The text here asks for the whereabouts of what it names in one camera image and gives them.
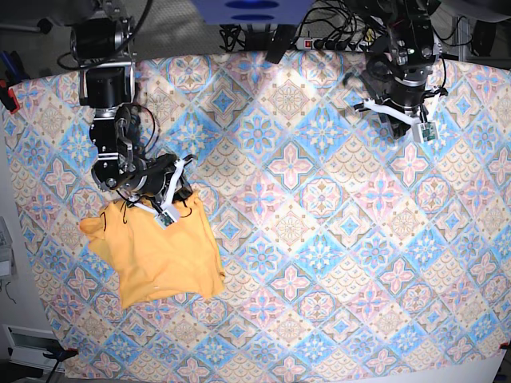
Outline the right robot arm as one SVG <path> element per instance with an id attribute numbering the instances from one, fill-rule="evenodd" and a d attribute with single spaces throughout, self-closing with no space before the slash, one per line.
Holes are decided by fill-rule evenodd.
<path id="1" fill-rule="evenodd" d="M 119 1 L 95 1 L 90 19 L 73 25 L 70 53 L 77 63 L 79 101 L 94 111 L 89 137 L 97 148 L 93 180 L 103 192 L 156 206 L 184 201 L 192 189 L 178 171 L 174 154 L 149 158 L 135 102 L 134 53 L 137 22 Z"/>

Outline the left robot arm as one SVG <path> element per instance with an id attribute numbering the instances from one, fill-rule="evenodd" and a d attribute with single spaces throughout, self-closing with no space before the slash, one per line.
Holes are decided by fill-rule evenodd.
<path id="1" fill-rule="evenodd" d="M 365 70 L 384 85 L 382 92 L 356 104 L 355 109 L 385 115 L 396 140 L 409 131 L 418 143 L 436 140 L 438 128 L 425 100 L 437 106 L 448 91 L 445 83 L 427 85 L 434 64 L 443 60 L 427 2 L 362 1 L 359 15 L 382 22 L 386 48 L 373 50 Z"/>

